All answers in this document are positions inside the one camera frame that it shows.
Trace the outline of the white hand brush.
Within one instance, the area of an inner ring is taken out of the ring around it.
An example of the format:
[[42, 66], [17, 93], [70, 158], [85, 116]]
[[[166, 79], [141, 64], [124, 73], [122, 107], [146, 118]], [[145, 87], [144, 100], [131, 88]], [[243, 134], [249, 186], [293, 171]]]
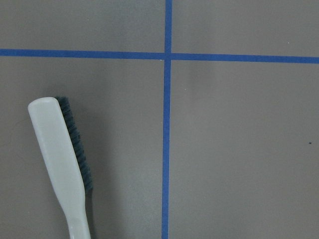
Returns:
[[28, 112], [70, 238], [89, 239], [85, 198], [93, 188], [92, 176], [68, 99], [40, 98], [28, 105]]

